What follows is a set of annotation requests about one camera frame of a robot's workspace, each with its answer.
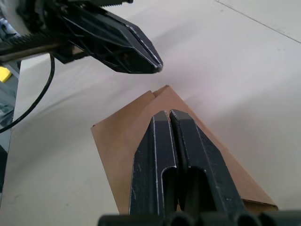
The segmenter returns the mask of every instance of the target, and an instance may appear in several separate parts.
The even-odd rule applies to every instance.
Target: white surface
[[[212,0],[137,2],[128,19],[151,38],[163,71],[57,63],[48,93],[13,129],[0,225],[96,225],[117,213],[90,127],[165,84],[280,208],[301,209],[301,45]],[[16,117],[48,77],[48,60],[28,68],[34,61],[22,65]]]
[[[217,0],[264,25],[301,42],[299,0]]]

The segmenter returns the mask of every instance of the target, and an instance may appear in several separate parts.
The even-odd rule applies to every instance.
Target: brown cardboard
[[[171,109],[189,113],[221,151],[238,192],[250,210],[277,209],[272,199],[230,154],[227,147],[170,86],[164,86],[154,93],[146,92],[91,129],[120,214],[128,213],[133,157],[151,118],[159,111],[169,112]]]

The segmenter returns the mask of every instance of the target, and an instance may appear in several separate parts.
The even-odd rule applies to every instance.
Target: robotic arm
[[[163,63],[136,25],[102,7],[131,0],[0,0],[23,36],[0,43],[0,63],[51,52],[62,63],[91,55],[122,73],[157,73]]]

